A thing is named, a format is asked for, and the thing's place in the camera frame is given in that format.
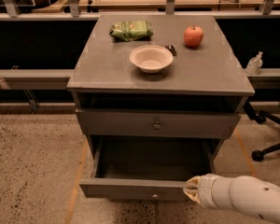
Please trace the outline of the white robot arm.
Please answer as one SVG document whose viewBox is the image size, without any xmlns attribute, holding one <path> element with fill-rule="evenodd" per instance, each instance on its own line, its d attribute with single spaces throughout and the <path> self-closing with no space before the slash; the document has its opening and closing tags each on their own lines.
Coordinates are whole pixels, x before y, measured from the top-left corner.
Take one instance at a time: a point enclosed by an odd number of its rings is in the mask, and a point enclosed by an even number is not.
<svg viewBox="0 0 280 224">
<path fill-rule="evenodd" d="M 235 211 L 280 224 L 280 187 L 253 176 L 194 176 L 183 191 L 204 208 Z"/>
</svg>

